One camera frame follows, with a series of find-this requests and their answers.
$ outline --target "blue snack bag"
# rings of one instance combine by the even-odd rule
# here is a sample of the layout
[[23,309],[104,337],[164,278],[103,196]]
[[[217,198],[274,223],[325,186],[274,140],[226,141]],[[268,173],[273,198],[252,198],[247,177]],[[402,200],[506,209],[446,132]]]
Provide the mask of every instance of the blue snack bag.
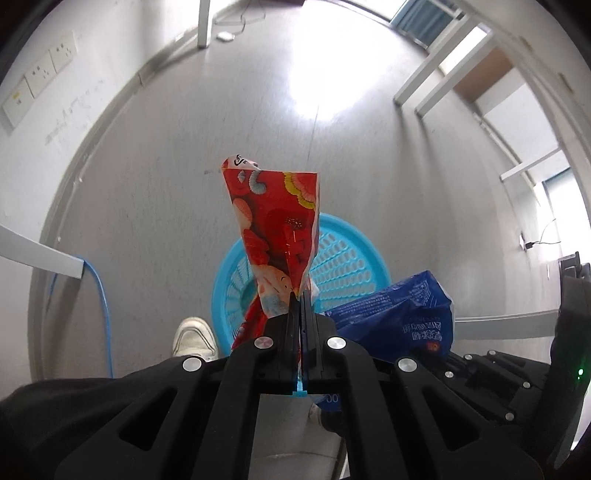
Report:
[[340,396],[338,393],[326,394],[321,400],[316,402],[323,411],[339,411],[340,410]]
[[324,314],[340,336],[387,362],[415,348],[447,355],[452,347],[453,303],[429,270]]

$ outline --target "floor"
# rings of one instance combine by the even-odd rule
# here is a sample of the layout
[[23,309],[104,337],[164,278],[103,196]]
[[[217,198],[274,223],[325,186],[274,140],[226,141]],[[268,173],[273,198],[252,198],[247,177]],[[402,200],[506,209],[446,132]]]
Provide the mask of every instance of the floor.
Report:
[[[168,357],[182,318],[209,320],[216,270],[238,237],[219,171],[236,153],[320,172],[321,210],[363,231],[393,279],[432,270],[457,316],[555,308],[546,263],[519,249],[520,231],[537,232],[535,197],[520,178],[501,184],[512,165],[469,108],[451,93],[423,121],[414,115],[438,73],[401,109],[392,103],[425,52],[335,4],[264,5],[264,21],[232,43],[213,40],[129,100],[63,219],[59,248],[91,260],[106,287],[115,375]],[[545,353],[543,341],[524,345],[515,352]],[[105,375],[91,278],[57,282],[43,363],[48,377]],[[330,477],[338,438],[311,432],[309,404],[264,399],[251,478],[303,478],[294,465]]]

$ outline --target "blue laundry basket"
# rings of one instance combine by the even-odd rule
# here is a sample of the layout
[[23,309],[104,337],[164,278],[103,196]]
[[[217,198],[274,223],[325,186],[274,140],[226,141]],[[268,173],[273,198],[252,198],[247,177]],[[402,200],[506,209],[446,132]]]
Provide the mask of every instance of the blue laundry basket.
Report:
[[[392,283],[388,267],[369,239],[353,225],[326,213],[320,214],[318,254],[310,275],[320,289],[314,304],[319,313]],[[255,296],[255,279],[239,239],[222,261],[212,294],[213,328],[225,355],[230,354]]]

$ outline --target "silver screw head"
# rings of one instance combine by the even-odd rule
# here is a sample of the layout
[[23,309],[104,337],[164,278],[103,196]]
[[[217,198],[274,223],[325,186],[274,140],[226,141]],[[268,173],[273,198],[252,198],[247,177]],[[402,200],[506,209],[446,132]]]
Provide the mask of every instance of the silver screw head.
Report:
[[341,337],[330,337],[326,343],[334,350],[341,350],[342,348],[345,348],[345,345],[347,345],[345,339]]
[[271,337],[259,337],[255,340],[255,347],[261,350],[266,350],[273,346],[273,339]]
[[187,372],[196,372],[201,368],[201,365],[203,365],[201,359],[197,358],[196,356],[190,356],[183,362],[183,368]]
[[401,358],[398,360],[398,368],[403,372],[414,372],[417,369],[417,363],[412,358]]

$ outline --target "white sneaker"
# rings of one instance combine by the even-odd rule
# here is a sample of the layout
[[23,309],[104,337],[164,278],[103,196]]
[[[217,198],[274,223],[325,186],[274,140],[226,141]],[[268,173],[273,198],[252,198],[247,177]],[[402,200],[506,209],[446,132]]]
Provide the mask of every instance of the white sneaker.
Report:
[[197,355],[206,362],[219,358],[216,340],[207,322],[199,317],[184,319],[174,334],[173,356]]

